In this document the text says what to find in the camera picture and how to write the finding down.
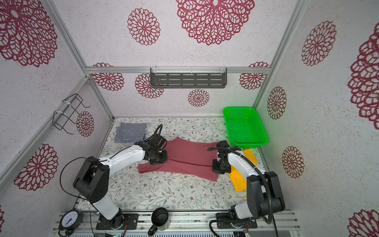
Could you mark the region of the maroon tank top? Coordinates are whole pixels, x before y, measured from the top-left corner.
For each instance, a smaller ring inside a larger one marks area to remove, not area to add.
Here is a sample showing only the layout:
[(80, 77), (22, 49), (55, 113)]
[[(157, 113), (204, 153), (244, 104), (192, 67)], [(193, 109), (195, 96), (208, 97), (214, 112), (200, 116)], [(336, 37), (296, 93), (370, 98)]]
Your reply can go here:
[(217, 158), (217, 151), (207, 149), (216, 147), (217, 142), (197, 143), (175, 138), (167, 142), (165, 151), (168, 160), (162, 165), (139, 164), (138, 172), (169, 172), (194, 175), (209, 181), (217, 181), (219, 175), (212, 171), (212, 162)]

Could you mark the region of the blue white striped tank top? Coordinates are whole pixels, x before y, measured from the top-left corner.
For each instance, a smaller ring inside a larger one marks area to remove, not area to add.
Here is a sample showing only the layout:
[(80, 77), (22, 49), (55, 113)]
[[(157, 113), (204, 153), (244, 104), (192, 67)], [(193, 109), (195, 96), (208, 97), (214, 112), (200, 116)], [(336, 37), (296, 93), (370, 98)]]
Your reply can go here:
[(116, 129), (114, 141), (116, 143), (135, 143), (145, 140), (147, 123), (122, 122)]

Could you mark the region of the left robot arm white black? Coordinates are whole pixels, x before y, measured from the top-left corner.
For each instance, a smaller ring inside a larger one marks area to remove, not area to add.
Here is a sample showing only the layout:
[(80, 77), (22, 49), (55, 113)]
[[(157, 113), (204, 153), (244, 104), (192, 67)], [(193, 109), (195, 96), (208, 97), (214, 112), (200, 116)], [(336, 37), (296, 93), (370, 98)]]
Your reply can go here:
[(124, 224), (122, 210), (108, 193), (109, 179), (118, 171), (140, 161), (148, 161), (151, 165), (162, 165), (167, 158), (164, 150), (167, 140), (155, 133), (146, 140), (135, 143), (114, 155), (96, 159), (85, 159), (73, 187), (100, 213), (107, 228), (120, 229)]

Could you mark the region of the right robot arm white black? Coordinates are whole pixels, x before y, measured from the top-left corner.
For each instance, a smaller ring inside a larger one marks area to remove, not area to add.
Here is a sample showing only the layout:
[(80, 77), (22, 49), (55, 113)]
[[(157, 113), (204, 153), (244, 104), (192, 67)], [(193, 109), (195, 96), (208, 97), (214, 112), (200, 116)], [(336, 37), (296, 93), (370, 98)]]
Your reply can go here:
[(273, 223), (274, 214), (285, 210), (278, 175), (260, 169), (239, 147), (231, 147), (227, 141), (221, 141), (207, 150), (217, 151), (217, 158), (212, 161), (214, 173), (231, 173), (235, 168), (246, 181), (246, 201), (229, 209), (230, 218), (238, 221), (261, 218), (267, 224)]

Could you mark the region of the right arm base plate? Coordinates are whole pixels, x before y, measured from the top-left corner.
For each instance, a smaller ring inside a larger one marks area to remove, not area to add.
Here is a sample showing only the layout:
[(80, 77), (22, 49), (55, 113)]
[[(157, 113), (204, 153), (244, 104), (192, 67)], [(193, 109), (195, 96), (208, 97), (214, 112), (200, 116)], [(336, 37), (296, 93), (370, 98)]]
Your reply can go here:
[(232, 218), (228, 213), (216, 214), (218, 229), (255, 229), (258, 227), (255, 219), (243, 221), (241, 219)]

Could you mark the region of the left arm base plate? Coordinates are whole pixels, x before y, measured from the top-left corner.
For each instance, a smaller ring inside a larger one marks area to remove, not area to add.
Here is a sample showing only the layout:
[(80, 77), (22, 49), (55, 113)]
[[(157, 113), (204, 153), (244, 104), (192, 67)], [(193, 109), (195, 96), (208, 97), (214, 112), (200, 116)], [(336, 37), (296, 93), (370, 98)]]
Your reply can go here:
[(103, 215), (100, 215), (96, 230), (135, 230), (137, 226), (138, 214), (122, 214), (117, 215), (113, 219), (108, 220)]

